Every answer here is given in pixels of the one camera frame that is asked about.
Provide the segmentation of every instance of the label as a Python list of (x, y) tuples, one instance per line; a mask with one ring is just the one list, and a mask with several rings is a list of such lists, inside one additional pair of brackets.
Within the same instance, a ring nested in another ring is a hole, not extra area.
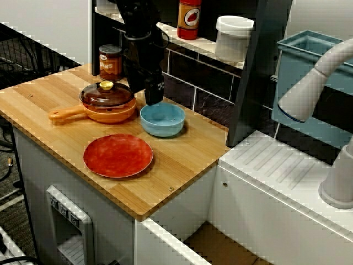
[(100, 77), (104, 80), (117, 80), (118, 75), (121, 73), (121, 58), (108, 59), (106, 56), (105, 60), (102, 59), (103, 55), (100, 55)]
[(178, 26), (184, 29), (197, 29), (200, 20), (200, 6), (179, 4)]

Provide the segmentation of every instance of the white faucet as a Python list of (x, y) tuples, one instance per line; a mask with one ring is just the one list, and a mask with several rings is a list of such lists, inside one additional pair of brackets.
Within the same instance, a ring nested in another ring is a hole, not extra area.
[[(280, 110), (289, 118), (304, 123), (314, 112), (329, 76), (352, 57), (353, 39), (335, 45), (280, 99)], [(321, 183), (319, 194), (333, 207), (353, 208), (353, 137), (342, 148), (326, 180)]]

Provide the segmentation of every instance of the wall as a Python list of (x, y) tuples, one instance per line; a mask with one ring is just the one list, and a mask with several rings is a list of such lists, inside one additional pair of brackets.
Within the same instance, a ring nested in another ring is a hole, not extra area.
[(71, 58), (90, 61), (92, 0), (1, 1), (0, 23)]
[(286, 35), (309, 29), (338, 39), (351, 39), (352, 10), (352, 0), (293, 0)]

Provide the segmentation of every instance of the plastic bin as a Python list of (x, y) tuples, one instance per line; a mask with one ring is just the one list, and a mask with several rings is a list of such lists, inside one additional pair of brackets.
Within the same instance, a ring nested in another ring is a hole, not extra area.
[(216, 56), (226, 61), (244, 61), (253, 26), (251, 19), (233, 15), (219, 17), (216, 24)]
[[(281, 113), (278, 101), (315, 66), (322, 55), (340, 42), (342, 40), (310, 30), (278, 42), (282, 56), (272, 111), (273, 120), (339, 149), (349, 142), (351, 133), (312, 116), (305, 123), (296, 123)], [(353, 95), (353, 59), (340, 65), (326, 86)]]

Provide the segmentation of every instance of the lid knob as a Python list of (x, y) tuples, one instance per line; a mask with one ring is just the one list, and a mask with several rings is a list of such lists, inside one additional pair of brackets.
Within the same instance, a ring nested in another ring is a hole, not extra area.
[(103, 90), (110, 90), (114, 84), (113, 82), (110, 81), (103, 81), (99, 83), (99, 86), (103, 89)]

